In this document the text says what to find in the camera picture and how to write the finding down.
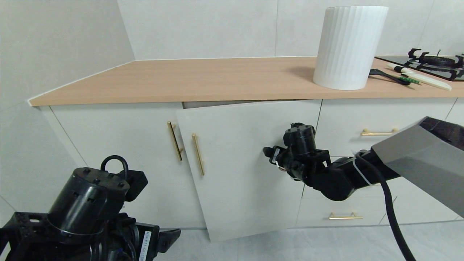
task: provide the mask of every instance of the ribbed white vase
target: ribbed white vase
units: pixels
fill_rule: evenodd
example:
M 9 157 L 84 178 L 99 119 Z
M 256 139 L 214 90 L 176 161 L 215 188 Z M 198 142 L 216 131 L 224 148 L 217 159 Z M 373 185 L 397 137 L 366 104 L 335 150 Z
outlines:
M 388 7 L 330 7 L 325 11 L 313 81 L 337 90 L 366 86 Z

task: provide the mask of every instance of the drawer handle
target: drawer handle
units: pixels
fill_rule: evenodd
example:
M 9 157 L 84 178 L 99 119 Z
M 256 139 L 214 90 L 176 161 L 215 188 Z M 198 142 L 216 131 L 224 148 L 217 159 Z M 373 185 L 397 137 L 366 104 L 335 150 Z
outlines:
M 174 129 L 176 128 L 176 125 L 168 121 L 168 128 L 169 128 L 169 133 L 171 134 L 171 138 L 174 143 L 174 149 L 177 152 L 177 158 L 179 159 L 179 161 L 182 161 L 181 153 L 184 151 L 184 148 L 179 148 L 179 144 L 177 144 L 177 139 L 175 138 L 175 134 L 174 134 Z
M 203 160 L 201 159 L 200 147 L 198 146 L 198 136 L 194 133 L 192 134 L 193 141 L 195 142 L 195 149 L 197 151 L 198 165 L 200 165 L 201 175 L 205 175 L 205 168 L 203 167 Z
M 390 136 L 397 132 L 398 129 L 394 128 L 391 132 L 369 132 L 368 129 L 363 129 L 361 132 L 361 136 Z
M 335 216 L 335 214 L 332 212 L 330 213 L 329 219 L 334 220 L 334 219 L 363 219 L 364 217 L 356 215 L 355 212 L 351 213 L 351 216 Z

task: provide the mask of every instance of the black stovetop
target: black stovetop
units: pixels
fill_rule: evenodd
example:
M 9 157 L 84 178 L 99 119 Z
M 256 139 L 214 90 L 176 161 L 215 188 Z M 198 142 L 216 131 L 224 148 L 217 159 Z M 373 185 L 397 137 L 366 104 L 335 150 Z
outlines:
M 412 68 L 449 81 L 464 81 L 464 54 L 456 56 L 435 56 L 423 52 L 419 56 L 414 53 L 420 49 L 411 49 L 408 55 L 382 55 L 377 59 Z

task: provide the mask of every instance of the white cabinet door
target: white cabinet door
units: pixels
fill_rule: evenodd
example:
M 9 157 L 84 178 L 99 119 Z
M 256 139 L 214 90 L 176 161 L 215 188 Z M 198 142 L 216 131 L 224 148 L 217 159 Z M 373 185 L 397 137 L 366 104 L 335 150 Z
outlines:
M 464 126 L 464 98 L 459 98 L 451 109 L 446 121 Z
M 393 207 L 399 224 L 455 220 L 454 211 L 403 177 L 388 181 L 392 194 L 398 195 Z
M 303 183 L 270 164 L 263 148 L 283 146 L 291 123 L 316 125 L 320 105 L 262 102 L 177 112 L 212 241 L 295 226 Z
M 364 129 L 367 133 L 387 134 L 426 116 L 444 120 L 455 101 L 454 98 L 324 100 L 316 146 L 329 150 L 331 156 L 368 150 L 388 136 L 362 136 Z
M 163 228 L 204 228 L 205 222 L 187 157 L 179 161 L 167 121 L 176 122 L 181 103 L 52 106 L 72 143 L 89 167 L 121 155 L 131 170 L 144 171 L 148 185 L 123 212 Z M 183 147 L 179 128 L 174 130 Z M 119 172 L 118 161 L 107 170 Z

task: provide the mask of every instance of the black cable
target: black cable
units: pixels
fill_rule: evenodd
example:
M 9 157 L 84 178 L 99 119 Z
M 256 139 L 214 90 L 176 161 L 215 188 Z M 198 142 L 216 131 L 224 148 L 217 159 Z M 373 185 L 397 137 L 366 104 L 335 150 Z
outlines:
M 401 253 L 403 254 L 403 257 L 406 259 L 406 261 L 416 261 L 416 259 L 414 258 L 411 250 L 409 249 L 406 243 L 406 240 L 403 237 L 403 234 L 401 233 L 400 226 L 398 225 L 398 221 L 396 220 L 395 211 L 393 209 L 392 193 L 390 191 L 390 188 L 388 187 L 385 177 L 380 173 L 380 171 L 374 165 L 372 165 L 366 159 L 362 158 L 359 153 L 357 153 L 355 157 L 356 159 L 364 163 L 368 168 L 370 168 L 372 172 L 375 174 L 375 176 L 377 177 L 377 179 L 380 181 L 380 184 L 382 185 L 383 193 L 385 194 L 385 208 L 387 209 L 388 221 L 390 222 L 390 227 L 392 229 L 393 236 L 395 237 L 396 243 L 398 244 L 398 247 L 400 248 Z
M 105 221 L 103 225 L 103 237 L 102 237 L 102 260 L 108 259 L 108 221 Z
M 127 181 L 127 172 L 129 170 L 129 167 L 127 166 L 126 160 L 119 156 L 119 155 L 111 155 L 109 157 L 106 157 L 106 159 L 103 160 L 102 165 L 100 166 L 100 170 L 105 171 L 106 163 L 112 159 L 117 159 L 122 163 L 122 168 L 124 170 L 124 180 Z
M 131 259 L 133 261 L 137 260 L 137 254 L 135 252 L 134 244 L 132 244 L 132 241 L 129 238 L 127 238 L 126 234 L 124 234 L 124 232 L 122 231 L 121 223 L 120 223 L 119 219 L 116 219 L 116 229 L 117 229 L 118 233 L 122 236 L 124 241 L 126 242 L 127 246 L 129 247 Z

